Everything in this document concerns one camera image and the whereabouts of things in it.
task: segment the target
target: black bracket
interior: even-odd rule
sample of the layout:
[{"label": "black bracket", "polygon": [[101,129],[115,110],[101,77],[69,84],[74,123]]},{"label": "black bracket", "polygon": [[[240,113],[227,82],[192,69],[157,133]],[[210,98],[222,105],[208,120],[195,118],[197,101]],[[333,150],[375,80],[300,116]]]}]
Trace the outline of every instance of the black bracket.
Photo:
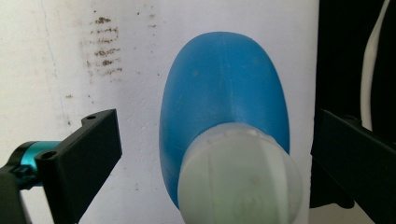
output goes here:
[{"label": "black bracket", "polygon": [[[31,223],[15,175],[29,144],[17,148],[0,169],[0,223]],[[115,109],[89,115],[58,146],[35,156],[54,222],[78,223],[120,157]]]},{"label": "black bracket", "polygon": [[[375,223],[396,223],[396,146],[356,119],[341,119],[325,110],[317,116],[311,154],[335,188],[311,189],[311,207],[352,207],[355,201]],[[318,175],[312,174],[312,188],[316,180],[326,179]],[[345,198],[339,200],[343,193]]]}]

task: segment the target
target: plastic bottle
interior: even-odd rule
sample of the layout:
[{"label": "plastic bottle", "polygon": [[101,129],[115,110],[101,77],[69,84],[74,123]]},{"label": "plastic bottle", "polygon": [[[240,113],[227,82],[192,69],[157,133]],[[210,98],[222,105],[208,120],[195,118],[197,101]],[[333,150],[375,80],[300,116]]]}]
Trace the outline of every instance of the plastic bottle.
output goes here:
[{"label": "plastic bottle", "polygon": [[239,34],[199,35],[177,55],[160,121],[163,180],[190,223],[290,223],[301,180],[282,87]]}]

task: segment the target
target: dark stain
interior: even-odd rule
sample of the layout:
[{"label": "dark stain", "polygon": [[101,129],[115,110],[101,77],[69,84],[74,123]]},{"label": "dark stain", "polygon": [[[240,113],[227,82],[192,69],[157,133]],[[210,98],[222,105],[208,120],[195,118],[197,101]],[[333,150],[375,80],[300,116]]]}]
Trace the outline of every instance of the dark stain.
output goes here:
[{"label": "dark stain", "polygon": [[113,42],[114,41],[114,39],[111,39],[111,38],[99,38],[98,39],[98,43],[107,43],[107,44],[109,44],[109,43],[111,43],[111,42]]},{"label": "dark stain", "polygon": [[120,51],[120,49],[108,49],[108,50],[98,50],[94,54],[95,56],[104,56],[107,57],[109,54],[113,54],[116,51]]},{"label": "dark stain", "polygon": [[118,67],[118,68],[108,69],[108,70],[104,73],[104,75],[105,75],[105,76],[109,76],[109,75],[112,75],[113,73],[116,73],[116,72],[122,72],[122,68],[121,68],[121,67]]},{"label": "dark stain", "polygon": [[118,33],[119,33],[119,27],[116,26],[116,27],[107,28],[107,29],[105,29],[105,30],[96,30],[96,33],[97,33],[97,34],[100,34],[100,33],[110,33],[110,32],[114,32],[114,33],[118,34]]},{"label": "dark stain", "polygon": [[102,65],[103,65],[103,66],[107,66],[107,65],[109,65],[109,64],[113,64],[113,61],[110,61],[110,60],[104,60],[104,61],[102,61]]},{"label": "dark stain", "polygon": [[96,24],[103,24],[103,23],[110,22],[110,21],[111,21],[111,19],[107,19],[105,17],[99,17],[99,19],[96,20],[95,23]]}]

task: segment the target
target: white wall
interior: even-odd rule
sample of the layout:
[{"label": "white wall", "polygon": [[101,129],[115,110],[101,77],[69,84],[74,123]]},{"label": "white wall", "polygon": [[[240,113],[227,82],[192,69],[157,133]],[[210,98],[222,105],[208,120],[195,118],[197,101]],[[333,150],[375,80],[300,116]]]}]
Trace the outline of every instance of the white wall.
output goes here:
[{"label": "white wall", "polygon": [[[164,83],[187,41],[237,32],[261,44],[279,73],[304,178],[297,223],[307,223],[317,26],[318,0],[3,0],[0,164],[21,143],[62,140],[81,118],[117,108],[123,156],[81,223],[183,223],[159,164]],[[52,222],[42,189],[23,196],[34,223]]]}]

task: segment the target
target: white bottle cap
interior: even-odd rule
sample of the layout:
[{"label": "white bottle cap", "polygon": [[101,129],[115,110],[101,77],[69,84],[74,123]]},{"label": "white bottle cap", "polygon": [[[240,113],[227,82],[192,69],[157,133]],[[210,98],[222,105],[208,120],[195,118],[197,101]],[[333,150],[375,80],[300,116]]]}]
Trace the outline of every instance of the white bottle cap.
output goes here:
[{"label": "white bottle cap", "polygon": [[294,162],[274,138],[226,123],[189,146],[178,182],[186,224],[292,223],[302,201]]}]

